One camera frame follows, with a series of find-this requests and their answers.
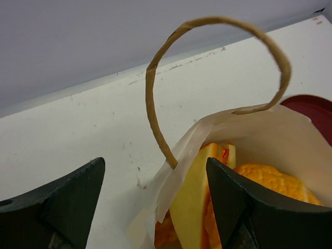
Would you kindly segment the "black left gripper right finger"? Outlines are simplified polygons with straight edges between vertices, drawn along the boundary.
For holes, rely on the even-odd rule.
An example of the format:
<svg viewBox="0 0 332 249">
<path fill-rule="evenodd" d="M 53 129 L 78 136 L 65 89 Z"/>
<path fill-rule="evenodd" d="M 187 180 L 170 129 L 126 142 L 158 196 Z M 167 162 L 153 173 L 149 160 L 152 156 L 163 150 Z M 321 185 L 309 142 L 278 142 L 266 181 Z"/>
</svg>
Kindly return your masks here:
<svg viewBox="0 0 332 249">
<path fill-rule="evenodd" d="M 223 248 L 331 248 L 331 208 L 281 195 L 215 158 L 206 173 Z"/>
</svg>

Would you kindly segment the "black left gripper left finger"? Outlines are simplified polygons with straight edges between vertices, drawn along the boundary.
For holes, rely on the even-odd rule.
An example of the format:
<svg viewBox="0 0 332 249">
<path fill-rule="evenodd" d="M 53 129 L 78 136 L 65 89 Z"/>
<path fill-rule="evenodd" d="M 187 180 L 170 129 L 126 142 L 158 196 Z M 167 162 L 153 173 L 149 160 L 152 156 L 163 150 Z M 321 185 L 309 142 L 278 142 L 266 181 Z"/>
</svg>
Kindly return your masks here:
<svg viewBox="0 0 332 249">
<path fill-rule="evenodd" d="M 86 248 L 105 174 L 93 159 L 36 189 L 1 201 L 1 248 Z"/>
</svg>

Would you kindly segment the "fake orange ring donut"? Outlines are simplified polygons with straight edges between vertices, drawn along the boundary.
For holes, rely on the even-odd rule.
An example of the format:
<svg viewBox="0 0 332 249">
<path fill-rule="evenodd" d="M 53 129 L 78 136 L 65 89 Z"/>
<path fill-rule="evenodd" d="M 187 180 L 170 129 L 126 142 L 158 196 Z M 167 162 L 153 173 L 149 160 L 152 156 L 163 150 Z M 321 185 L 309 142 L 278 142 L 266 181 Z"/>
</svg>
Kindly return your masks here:
<svg viewBox="0 0 332 249">
<path fill-rule="evenodd" d="M 322 206 L 320 202 L 297 178 L 283 174 L 270 165 L 244 164 L 235 168 L 242 176 L 287 197 Z M 203 204 L 203 241 L 201 248 L 222 248 L 217 231 L 210 191 L 207 190 Z M 155 248 L 167 248 L 178 240 L 170 213 L 162 223 L 156 223 Z"/>
</svg>

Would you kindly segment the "fake triangle sandwich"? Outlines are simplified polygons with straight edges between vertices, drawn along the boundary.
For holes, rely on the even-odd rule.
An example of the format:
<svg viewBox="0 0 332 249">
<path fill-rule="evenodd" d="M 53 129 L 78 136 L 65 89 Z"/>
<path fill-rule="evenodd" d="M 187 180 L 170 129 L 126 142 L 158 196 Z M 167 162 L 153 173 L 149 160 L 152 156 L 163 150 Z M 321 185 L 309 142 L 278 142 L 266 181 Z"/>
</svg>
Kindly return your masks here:
<svg viewBox="0 0 332 249">
<path fill-rule="evenodd" d="M 174 229 L 182 248 L 221 248 L 206 174 L 209 157 L 236 166 L 232 144 L 209 143 L 199 150 L 170 206 Z"/>
</svg>

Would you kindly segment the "white paper bag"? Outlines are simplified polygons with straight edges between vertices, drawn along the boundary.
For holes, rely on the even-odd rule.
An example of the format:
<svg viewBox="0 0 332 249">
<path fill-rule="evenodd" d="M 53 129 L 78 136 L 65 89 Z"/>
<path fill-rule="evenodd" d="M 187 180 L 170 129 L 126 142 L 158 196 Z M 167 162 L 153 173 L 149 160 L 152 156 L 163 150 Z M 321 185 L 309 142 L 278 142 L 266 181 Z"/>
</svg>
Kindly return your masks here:
<svg viewBox="0 0 332 249">
<path fill-rule="evenodd" d="M 227 24 L 245 30 L 265 44 L 279 67 L 280 87 L 266 104 L 231 109 L 200 119 L 171 149 L 160 130 L 153 87 L 157 66 L 163 55 L 185 33 L 205 25 Z M 179 26 L 156 53 L 146 70 L 145 102 L 148 121 L 165 163 L 145 191 L 145 207 L 128 227 L 133 248 L 153 248 L 155 223 L 161 221 L 181 188 L 189 165 L 206 142 L 234 142 L 239 158 L 273 164 L 283 173 L 299 178 L 331 208 L 331 146 L 303 114 L 279 104 L 292 74 L 284 52 L 258 28 L 229 17 L 211 16 Z"/>
</svg>

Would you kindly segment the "dark red round plate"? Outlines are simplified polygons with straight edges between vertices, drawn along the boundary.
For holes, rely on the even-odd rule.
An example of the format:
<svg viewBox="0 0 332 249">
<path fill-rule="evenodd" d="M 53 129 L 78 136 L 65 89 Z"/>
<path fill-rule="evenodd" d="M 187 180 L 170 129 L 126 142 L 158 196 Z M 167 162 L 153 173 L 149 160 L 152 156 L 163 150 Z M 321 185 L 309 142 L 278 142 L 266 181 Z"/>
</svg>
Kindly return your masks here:
<svg viewBox="0 0 332 249">
<path fill-rule="evenodd" d="M 325 140 L 331 145 L 331 101 L 325 98 L 300 94 L 283 100 L 281 105 L 309 117 Z"/>
</svg>

